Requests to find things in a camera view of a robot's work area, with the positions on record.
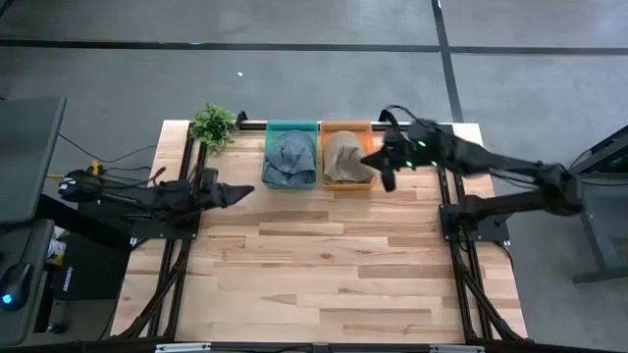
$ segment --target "potted plant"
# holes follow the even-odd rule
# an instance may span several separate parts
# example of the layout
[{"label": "potted plant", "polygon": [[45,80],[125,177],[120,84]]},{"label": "potted plant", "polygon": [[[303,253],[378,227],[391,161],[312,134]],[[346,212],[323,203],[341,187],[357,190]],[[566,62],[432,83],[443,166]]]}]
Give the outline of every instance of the potted plant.
[{"label": "potted plant", "polygon": [[234,143],[236,117],[223,108],[207,103],[205,109],[194,116],[194,126],[189,135],[207,144],[209,154],[220,154],[228,143]]}]

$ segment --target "gray floor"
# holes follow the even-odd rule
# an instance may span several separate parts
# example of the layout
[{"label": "gray floor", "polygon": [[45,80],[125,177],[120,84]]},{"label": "gray floor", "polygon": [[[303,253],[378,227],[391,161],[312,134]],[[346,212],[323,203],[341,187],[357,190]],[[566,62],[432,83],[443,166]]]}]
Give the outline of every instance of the gray floor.
[{"label": "gray floor", "polygon": [[[628,45],[622,0],[441,2],[451,45]],[[428,0],[18,0],[0,20],[0,35],[438,43]],[[479,123],[494,151],[569,164],[628,122],[627,57],[454,55],[452,61],[465,122]],[[438,54],[0,49],[0,95],[55,94],[69,99],[63,133],[104,159],[154,143],[163,120],[191,119],[207,101],[257,119],[375,120],[386,104],[397,103],[452,121]],[[89,160],[60,141],[51,173],[84,168]],[[121,166],[151,160],[147,152]],[[496,188],[514,191],[500,182]],[[628,281],[571,283],[595,269],[578,219],[530,213],[508,226],[530,337],[626,350]]]}]

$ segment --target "wooden table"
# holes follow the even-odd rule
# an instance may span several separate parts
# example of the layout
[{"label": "wooden table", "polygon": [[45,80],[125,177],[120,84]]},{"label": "wooden table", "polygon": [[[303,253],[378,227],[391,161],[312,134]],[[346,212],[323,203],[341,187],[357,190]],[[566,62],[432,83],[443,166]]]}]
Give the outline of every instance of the wooden table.
[{"label": "wooden table", "polygon": [[[164,122],[153,163],[153,170],[167,167],[161,179],[178,176],[187,125]],[[453,129],[482,142],[475,124]],[[370,192],[277,191],[261,182],[263,154],[264,132],[241,132],[223,155],[206,162],[220,170],[219,180],[256,189],[231,208],[202,215],[177,340],[463,341],[434,168],[399,173],[393,193],[379,182]],[[488,176],[465,180],[465,189],[493,195]],[[153,294],[163,248],[163,240],[149,240],[131,254],[112,334],[127,328]],[[491,243],[477,248],[487,295],[525,336],[508,258]],[[475,301],[471,306],[479,332]]]}]

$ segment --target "computer mouse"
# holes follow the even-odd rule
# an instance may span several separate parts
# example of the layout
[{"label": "computer mouse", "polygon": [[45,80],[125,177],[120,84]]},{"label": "computer mouse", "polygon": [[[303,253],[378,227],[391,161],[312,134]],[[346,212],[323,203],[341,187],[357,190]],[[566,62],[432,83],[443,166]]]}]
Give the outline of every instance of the computer mouse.
[{"label": "computer mouse", "polygon": [[7,311],[20,310],[28,301],[32,265],[18,263],[0,278],[0,306]]}]

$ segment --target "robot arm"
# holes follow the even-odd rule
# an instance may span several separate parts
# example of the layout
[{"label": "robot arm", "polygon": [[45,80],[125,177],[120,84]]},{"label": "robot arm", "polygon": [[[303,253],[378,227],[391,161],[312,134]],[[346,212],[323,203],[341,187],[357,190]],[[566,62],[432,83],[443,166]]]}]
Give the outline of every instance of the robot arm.
[{"label": "robot arm", "polygon": [[408,128],[407,138],[398,127],[390,127],[384,134],[382,149],[364,157],[362,163],[381,172],[388,192],[395,188],[394,171],[431,165],[442,166],[463,177],[481,174],[506,178],[504,174],[524,176],[538,187],[534,191],[488,199],[465,196],[460,200],[459,217],[476,222],[488,215],[541,209],[555,215],[571,216],[583,209],[579,180],[562,165],[528,162],[491,153],[481,145],[459,138],[435,122],[423,119],[415,118]]},{"label": "robot arm", "polygon": [[[151,180],[164,170],[159,170]],[[153,186],[146,188],[140,187],[137,183],[124,184],[78,170],[66,175],[59,184],[58,192],[66,201],[107,200],[132,206],[143,212],[133,214],[136,218],[172,223],[205,210],[234,205],[255,189],[251,185],[231,186],[216,182],[217,178],[217,170],[204,170],[201,174],[200,188],[194,192],[192,184],[187,180],[159,183],[153,181]]]}]

